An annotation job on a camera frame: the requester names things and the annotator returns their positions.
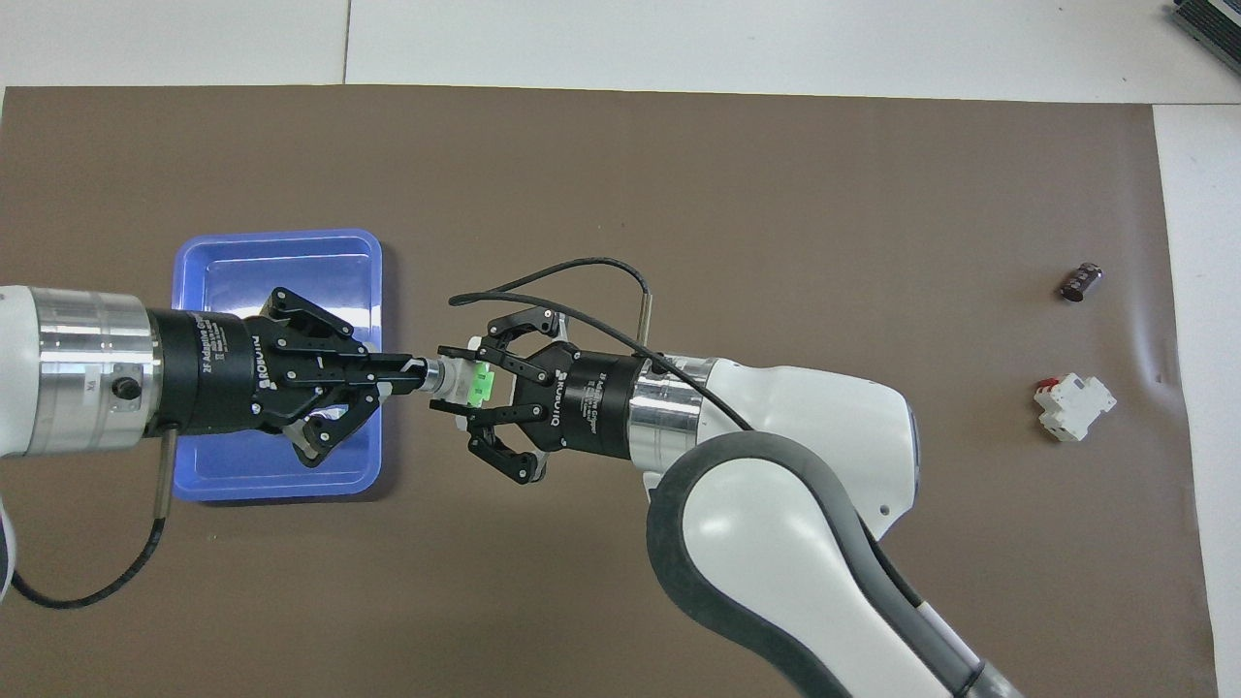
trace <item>silver metal joint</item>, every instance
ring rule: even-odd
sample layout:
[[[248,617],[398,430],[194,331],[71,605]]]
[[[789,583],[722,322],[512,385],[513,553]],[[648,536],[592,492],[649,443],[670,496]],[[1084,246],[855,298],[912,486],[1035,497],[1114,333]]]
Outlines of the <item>silver metal joint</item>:
[[[690,378],[706,383],[716,359],[668,356]],[[669,373],[642,366],[629,399],[629,460],[638,469],[665,472],[697,443],[702,395]]]
[[[31,288],[38,406],[27,456],[129,448],[159,407],[158,330],[133,296]]]
[[[447,374],[443,359],[419,360],[427,365],[427,376],[423,379],[418,390],[423,392],[438,392],[439,389],[444,386],[444,375]]]

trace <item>plastic tray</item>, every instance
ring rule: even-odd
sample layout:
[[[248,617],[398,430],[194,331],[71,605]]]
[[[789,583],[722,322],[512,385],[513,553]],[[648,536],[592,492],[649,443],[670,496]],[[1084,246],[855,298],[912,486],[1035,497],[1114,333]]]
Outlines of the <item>plastic tray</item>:
[[[365,230],[207,235],[186,242],[172,272],[172,307],[247,317],[276,286],[323,306],[381,349],[382,255]],[[318,468],[282,436],[186,436],[176,448],[172,493],[195,502],[355,494],[382,465],[382,426],[372,416]]]

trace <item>black screw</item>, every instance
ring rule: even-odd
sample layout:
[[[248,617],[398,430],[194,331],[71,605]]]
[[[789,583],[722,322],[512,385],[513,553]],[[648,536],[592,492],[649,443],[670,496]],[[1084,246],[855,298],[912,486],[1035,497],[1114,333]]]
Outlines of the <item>black screw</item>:
[[[129,376],[118,378],[112,381],[112,394],[122,400],[137,400],[143,394],[143,385]]]

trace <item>green connector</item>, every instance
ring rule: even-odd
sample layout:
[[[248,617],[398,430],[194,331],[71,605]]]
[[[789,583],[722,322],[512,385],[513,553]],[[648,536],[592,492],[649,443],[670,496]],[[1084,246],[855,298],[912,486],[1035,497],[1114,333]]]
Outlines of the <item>green connector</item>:
[[[489,364],[480,363],[474,369],[474,385],[469,390],[469,406],[482,407],[484,400],[491,399],[491,384],[495,383],[495,374]]]

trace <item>small white component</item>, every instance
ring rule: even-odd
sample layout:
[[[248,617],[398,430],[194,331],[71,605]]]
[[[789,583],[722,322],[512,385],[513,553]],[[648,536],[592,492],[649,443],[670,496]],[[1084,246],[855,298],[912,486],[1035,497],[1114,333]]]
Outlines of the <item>small white component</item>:
[[[1039,421],[1061,441],[1086,438],[1090,425],[1116,406],[1116,397],[1097,378],[1065,374],[1039,384],[1034,401],[1042,406]]]
[[[482,337],[470,337],[465,348],[478,349],[482,345]],[[447,356],[441,356],[439,359],[443,363],[444,383],[439,386],[439,390],[432,394],[432,397],[457,405],[469,405],[470,390],[474,386],[474,375],[477,374],[478,366],[482,361],[473,361],[469,359],[449,359]],[[468,428],[468,422],[464,415],[457,415],[455,421],[457,428],[460,431],[465,431]]]

